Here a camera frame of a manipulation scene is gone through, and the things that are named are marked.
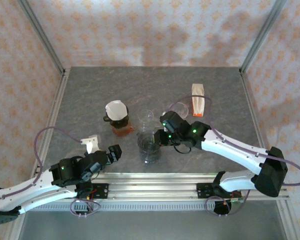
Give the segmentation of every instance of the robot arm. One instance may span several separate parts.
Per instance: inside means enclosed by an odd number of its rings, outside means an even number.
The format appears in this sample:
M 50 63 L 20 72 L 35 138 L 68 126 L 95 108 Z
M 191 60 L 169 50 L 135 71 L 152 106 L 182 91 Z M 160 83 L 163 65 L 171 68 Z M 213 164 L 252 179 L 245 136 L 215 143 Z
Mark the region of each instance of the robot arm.
M 224 197 L 235 190 L 252 189 L 257 189 L 270 197 L 279 195 L 288 171 L 287 165 L 281 161 L 261 157 L 259 154 L 284 158 L 280 149 L 272 147 L 269 151 L 245 144 L 221 133 L 222 139 L 220 139 L 209 125 L 199 121 L 189 124 L 174 111 L 168 111 L 161 116 L 160 122 L 167 131 L 161 129 L 155 133 L 154 141 L 157 144 L 161 146 L 184 144 L 189 148 L 219 154 L 248 169 L 239 172 L 219 172 L 212 184 L 216 195 Z M 225 143 L 224 139 L 240 148 Z M 257 154 L 243 149 L 253 150 Z
M 86 198 L 93 190 L 91 177 L 117 162 L 122 151 L 119 145 L 110 146 L 109 153 L 98 148 L 97 137 L 83 139 L 87 145 L 85 157 L 64 158 L 44 171 L 27 190 L 4 197 L 32 184 L 35 178 L 10 188 L 0 188 L 0 224 L 8 223 L 37 206 L 65 198 Z

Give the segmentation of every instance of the brown liquid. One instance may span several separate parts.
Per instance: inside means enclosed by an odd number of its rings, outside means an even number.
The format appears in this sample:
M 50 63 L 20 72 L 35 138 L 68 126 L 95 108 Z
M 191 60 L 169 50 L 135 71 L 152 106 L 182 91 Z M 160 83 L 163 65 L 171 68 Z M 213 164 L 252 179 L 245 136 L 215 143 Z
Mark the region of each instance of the brown liquid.
M 115 135 L 119 137 L 123 137 L 125 135 L 128 135 L 129 133 L 133 132 L 135 130 L 134 126 L 129 122 L 127 126 L 122 128 L 115 128 L 112 127 L 112 132 L 114 132 Z

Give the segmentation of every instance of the floral wallpaper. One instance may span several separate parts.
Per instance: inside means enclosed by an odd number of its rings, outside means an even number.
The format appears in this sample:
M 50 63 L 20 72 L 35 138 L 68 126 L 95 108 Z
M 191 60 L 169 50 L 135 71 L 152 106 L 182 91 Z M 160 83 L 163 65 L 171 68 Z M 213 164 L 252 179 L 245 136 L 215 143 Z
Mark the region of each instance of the floral wallpaper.
M 60 79 L 17 1 L 0 0 L 0 187 L 29 179 Z
M 29 0 L 64 68 L 239 67 L 275 0 Z
M 247 76 L 263 138 L 300 165 L 300 0 L 287 1 Z M 288 169 L 286 182 L 300 181 Z M 300 186 L 288 189 L 300 225 Z

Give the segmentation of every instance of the wall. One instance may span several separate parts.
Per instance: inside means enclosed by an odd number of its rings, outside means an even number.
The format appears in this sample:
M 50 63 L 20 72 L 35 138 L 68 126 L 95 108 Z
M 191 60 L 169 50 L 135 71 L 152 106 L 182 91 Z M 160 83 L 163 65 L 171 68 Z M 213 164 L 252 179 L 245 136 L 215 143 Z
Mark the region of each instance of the wall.
M 300 0 L 287 1 L 247 76 L 263 138 L 300 164 Z M 287 183 L 297 181 L 289 167 Z M 300 225 L 300 186 L 289 191 Z
M 0 0 L 0 187 L 29 179 L 60 79 L 17 1 Z
M 63 67 L 239 67 L 275 0 L 29 0 Z

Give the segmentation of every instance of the gray countertop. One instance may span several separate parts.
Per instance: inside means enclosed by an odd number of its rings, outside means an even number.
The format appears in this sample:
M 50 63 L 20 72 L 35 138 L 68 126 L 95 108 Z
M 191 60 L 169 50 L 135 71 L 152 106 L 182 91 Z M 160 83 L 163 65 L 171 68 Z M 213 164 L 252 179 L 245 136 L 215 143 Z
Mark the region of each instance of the gray countertop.
M 121 100 L 128 106 L 131 123 L 138 124 L 137 112 L 150 109 L 155 117 L 174 101 L 191 94 L 192 83 L 203 84 L 205 95 L 213 100 L 211 118 L 223 134 L 249 145 L 258 146 L 246 95 L 237 68 L 224 67 L 72 67 L 64 91 L 56 126 L 78 139 L 98 134 L 102 149 L 119 144 L 122 157 L 104 172 L 112 173 L 217 173 L 240 171 L 244 168 L 217 154 L 193 149 L 179 154 L 172 147 L 161 148 L 158 163 L 145 164 L 139 156 L 137 131 L 124 137 L 116 136 L 108 122 L 103 121 L 105 106 Z M 192 116 L 189 123 L 205 117 Z M 81 155 L 85 147 L 56 130 L 53 132 L 44 169 L 64 157 Z

